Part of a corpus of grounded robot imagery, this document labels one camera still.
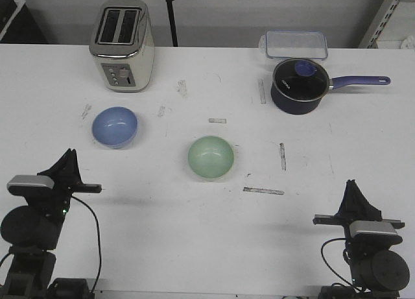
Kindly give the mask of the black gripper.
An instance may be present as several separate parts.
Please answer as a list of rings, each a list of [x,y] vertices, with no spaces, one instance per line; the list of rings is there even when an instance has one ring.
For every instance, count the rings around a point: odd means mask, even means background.
[[[382,220],[381,210],[368,202],[354,180],[346,182],[338,217],[315,215],[313,224],[343,227],[344,257],[351,270],[356,270],[359,263],[373,258],[376,253],[401,244],[403,238],[397,230],[405,227],[398,219]]]
[[[77,151],[67,149],[59,160],[49,169],[38,172],[38,176],[47,176],[56,184],[29,187],[23,192],[27,204],[42,216],[52,221],[63,221],[70,209],[73,193],[100,193],[100,184],[85,184],[82,181],[78,166]]]

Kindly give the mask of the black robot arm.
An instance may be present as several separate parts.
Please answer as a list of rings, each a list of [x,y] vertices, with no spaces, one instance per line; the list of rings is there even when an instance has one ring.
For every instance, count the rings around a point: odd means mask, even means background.
[[[400,290],[410,281],[406,261],[390,249],[403,242],[397,233],[405,227],[399,219],[384,219],[381,210],[371,205],[354,180],[346,182],[339,209],[334,215],[315,215],[314,224],[341,226],[344,237],[322,244],[320,255],[325,264],[324,247],[344,241],[342,257],[350,268],[348,282],[332,267],[329,270],[342,281],[323,286],[319,298],[399,298]]]
[[[57,247],[70,201],[75,193],[100,193],[99,184],[85,184],[77,152],[68,149],[49,169],[35,175],[16,175],[8,192],[26,205],[11,210],[1,222],[1,237],[12,257],[2,298],[94,298],[95,287],[83,278],[53,279]]]

